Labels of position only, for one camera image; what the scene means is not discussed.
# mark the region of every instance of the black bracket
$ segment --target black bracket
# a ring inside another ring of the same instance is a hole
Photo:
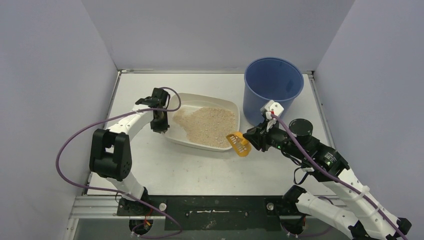
[[[113,153],[106,148],[113,147]],[[90,154],[90,171],[102,178],[122,181],[130,174],[133,164],[131,158],[130,137],[121,132],[97,129],[93,133]]]
[[[140,98],[135,102],[136,105],[147,105],[149,108],[163,109],[170,99],[170,94],[162,88],[154,88],[151,96]],[[168,130],[168,113],[166,111],[153,111],[153,120],[150,122],[150,128],[155,133],[164,133]]]

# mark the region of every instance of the wire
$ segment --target wire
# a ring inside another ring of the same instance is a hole
[[[119,201],[117,200],[118,197],[118,193],[115,194],[115,202],[119,203]]]
[[[122,115],[119,115],[119,116],[114,116],[114,117],[111,117],[111,118],[108,118],[108,119],[105,119],[105,120],[101,120],[101,121],[98,121],[98,122],[95,122],[95,123],[92,123],[92,124],[90,124],[90,125],[88,125],[88,126],[86,126],[86,127],[84,127],[84,128],[82,128],[81,130],[79,130],[79,131],[77,131],[76,133],[74,133],[70,138],[68,138],[66,141],[65,141],[65,143],[62,145],[62,147],[59,149],[59,152],[57,153],[57,156],[56,156],[56,171],[57,171],[57,173],[59,174],[59,176],[65,181],[65,182],[67,182],[68,184],[70,184],[70,185],[73,185],[73,186],[75,186],[75,187],[79,187],[79,188],[83,188],[83,189],[92,189],[92,190],[99,190],[99,191],[107,191],[107,192],[113,192],[113,193],[117,193],[117,194],[121,194],[121,195],[126,195],[127,197],[129,197],[129,198],[131,198],[131,199],[133,199],[133,200],[135,200],[135,201],[137,201],[137,202],[139,202],[139,203],[141,203],[141,204],[143,204],[143,205],[145,205],[145,206],[147,206],[147,207],[149,207],[149,208],[151,208],[151,209],[153,209],[154,211],[156,211],[156,212],[158,212],[158,213],[160,213],[160,214],[162,214],[162,215],[164,215],[165,217],[167,217],[167,218],[169,218],[172,222],[174,222],[178,227],[179,227],[179,231],[176,231],[176,232],[171,232],[171,233],[168,233],[168,234],[165,234],[165,235],[161,235],[161,236],[139,236],[140,238],[143,238],[143,239],[161,239],[161,238],[166,238],[166,237],[171,237],[171,236],[175,236],[175,235],[177,235],[177,234],[180,234],[182,231],[183,231],[183,228],[181,227],[181,225],[173,218],[173,217],[171,217],[170,215],[168,215],[167,213],[165,213],[165,212],[163,212],[163,211],[161,211],[161,210],[159,210],[157,207],[155,207],[155,206],[153,206],[153,205],[151,205],[151,204],[149,204],[149,203],[147,203],[147,202],[145,202],[145,201],[143,201],[143,200],[141,200],[141,199],[138,199],[138,198],[136,198],[135,196],[133,196],[133,195],[131,195],[131,194],[129,194],[129,193],[127,193],[127,192],[124,192],[124,191],[121,191],[121,190],[117,190],[117,189],[112,189],[112,188],[103,188],[103,187],[95,187],[95,186],[87,186],[87,185],[82,185],[82,184],[79,184],[79,183],[76,183],[76,182],[74,182],[74,181],[71,181],[69,178],[67,178],[63,173],[62,173],[62,170],[61,170],[61,168],[59,167],[59,160],[61,159],[61,155],[62,155],[62,153],[63,153],[63,151],[64,151],[64,149],[66,148],[66,146],[76,137],[76,136],[78,136],[78,135],[80,135],[82,132],[84,132],[84,131],[86,131],[86,130],[88,130],[88,129],[90,129],[90,128],[92,128],[92,127],[95,127],[95,126],[97,126],[97,125],[100,125],[100,124],[104,124],[104,123],[107,123],[107,122],[110,122],[110,121],[113,121],[113,120],[117,120],[117,119],[120,119],[120,118],[124,118],[124,117],[127,117],[127,116],[130,116],[130,115],[133,115],[133,114],[137,114],[137,113],[141,113],[141,112],[146,112],[146,111],[163,111],[163,112],[175,112],[175,111],[177,111],[178,109],[180,109],[180,107],[181,107],[181,98],[180,98],[180,95],[178,95],[178,93],[174,90],[174,89],[172,89],[172,88],[170,88],[170,87],[161,87],[161,89],[168,89],[168,90],[171,90],[172,92],[174,92],[175,93],[175,95],[177,96],[177,98],[178,98],[178,101],[179,101],[179,104],[178,104],[178,107],[177,108],[175,108],[175,109],[163,109],[163,108],[145,108],[145,109],[140,109],[140,110],[137,110],[137,111],[131,111],[131,112],[128,112],[128,113],[125,113],[125,114],[122,114]],[[135,226],[131,231],[132,231],[132,233],[134,232],[134,230],[135,229],[137,229],[138,228],[138,226]]]
[[[293,133],[290,131],[290,129],[287,127],[287,125],[283,122],[283,120],[281,120],[281,118],[279,118],[275,114],[271,114],[271,117],[273,117],[274,119],[276,119],[279,122],[279,124],[284,128],[284,130],[287,132],[288,136],[291,138],[291,140],[293,141],[293,143],[296,145],[296,147],[299,149],[299,151],[305,156],[305,158],[308,160],[308,162],[310,162],[310,164],[312,164],[312,166],[313,166],[314,169],[318,170],[320,173],[322,173],[327,178],[333,180],[334,182],[339,183],[339,184],[345,186],[346,188],[352,190],[353,192],[357,193],[358,195],[361,194],[361,191],[359,191],[358,189],[354,188],[353,186],[347,184],[346,182],[338,179],[337,177],[329,174],[327,171],[325,171],[324,169],[322,169],[308,155],[308,153],[303,149],[303,147],[300,145],[300,143],[295,138],[295,136],[293,136]],[[373,202],[373,200],[371,200],[371,198],[369,198],[367,195],[364,194],[363,195],[363,198],[369,204],[371,204],[371,206],[373,208],[375,208],[375,209],[378,209],[379,208],[379,206],[377,206],[377,204],[375,202]],[[402,237],[403,240],[408,240],[408,238],[404,235],[404,233],[390,220],[390,218],[381,209],[378,209],[378,213],[381,214],[381,216],[383,217],[383,219],[387,221],[387,223],[397,232],[397,234],[399,234],[400,237]]]
[[[147,224],[147,217],[150,216],[152,212],[153,212],[153,209],[150,208],[150,211],[144,216],[144,222],[143,222],[144,226]]]
[[[168,109],[168,107],[170,106],[170,100],[171,100],[171,95],[168,95],[168,100],[167,100],[165,109]]]
[[[331,199],[330,198],[328,198],[328,197],[326,197],[326,196],[318,196],[317,198],[319,198],[319,199],[325,199],[325,200],[327,200],[327,201],[329,201],[330,203],[331,203],[331,205],[334,205],[334,203],[333,203],[333,201],[331,201]],[[300,218],[300,220],[301,219],[304,219],[304,223],[306,223],[306,217],[305,217],[305,215],[303,215],[301,218]],[[289,232],[284,226],[282,226],[282,228],[287,232],[287,233],[289,233],[290,235],[292,235],[292,236],[296,236],[296,234],[293,234],[293,233],[291,233],[291,232]],[[299,234],[299,236],[301,236],[302,238],[312,238],[312,237],[319,237],[319,236],[322,236],[322,235],[325,235],[325,234],[327,234],[327,233],[329,233],[331,230],[333,229],[333,227],[332,226],[329,226],[327,229],[325,229],[324,231],[322,231],[322,232],[320,232],[320,233],[311,233],[311,234]]]
[[[285,152],[281,152],[282,153],[282,155],[284,156],[284,157],[286,157],[286,158],[288,158],[288,159],[290,159],[294,164],[296,164],[297,166],[301,166],[302,165],[302,163],[299,161],[299,160],[297,160],[296,158],[294,158],[294,157],[292,157],[292,156],[290,156],[289,154],[287,154],[287,153],[285,153]]]
[[[296,181],[296,172],[297,172],[299,169],[302,169],[302,167],[298,167],[298,168],[296,168],[296,169],[294,170],[294,173],[293,173],[293,183],[294,183],[294,184],[296,184],[296,185],[301,185],[301,184],[303,184],[303,183],[305,182],[306,178],[309,176],[309,172],[305,173],[305,175],[303,176],[302,180],[300,180],[300,182],[298,183],[298,182]]]

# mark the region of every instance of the white table surface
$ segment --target white table surface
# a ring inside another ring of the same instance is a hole
[[[303,78],[303,90],[283,121],[289,124],[297,118],[309,120],[313,135],[327,144],[311,83],[306,74]],[[110,116],[129,112],[139,98],[150,96],[154,87],[171,87],[181,93],[232,101],[242,112],[240,131],[244,133],[252,127],[243,115],[244,75],[239,73],[122,74]],[[252,148],[247,157],[238,157],[232,149],[213,152],[172,143],[152,132],[148,125],[131,141],[131,153],[132,172],[150,195],[283,195],[293,185],[293,171],[297,167],[273,148],[265,153]],[[297,173],[299,181],[304,173]],[[114,189],[96,173],[90,186]],[[314,195],[334,195],[312,176],[301,186]],[[89,190],[87,194],[114,195],[98,190]]]

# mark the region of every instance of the screw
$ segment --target screw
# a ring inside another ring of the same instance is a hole
[[[165,211],[165,209],[167,209],[167,205],[165,203],[159,204],[159,210],[161,210],[163,212],[163,211]]]
[[[274,210],[274,203],[270,202],[266,205],[266,209],[268,209],[269,211]]]

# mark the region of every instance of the litter box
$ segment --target litter box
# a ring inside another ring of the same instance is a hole
[[[224,99],[219,99],[210,96],[203,96],[191,93],[179,93],[179,97],[181,98],[181,108],[180,110],[184,110],[187,114],[191,114],[198,109],[201,108],[223,108],[227,109],[234,113],[235,115],[235,128],[233,132],[238,132],[240,129],[240,110],[239,107],[232,101],[227,101]],[[176,95],[172,96],[169,100],[168,109],[175,109],[178,107],[178,98]],[[232,147],[228,146],[225,148],[222,147],[214,147],[203,144],[198,144],[191,142],[187,139],[186,131],[178,125],[178,123],[174,122],[174,114],[178,111],[168,112],[168,130],[163,134],[169,141],[174,142],[176,144],[215,151],[215,152],[224,152],[230,150]]]

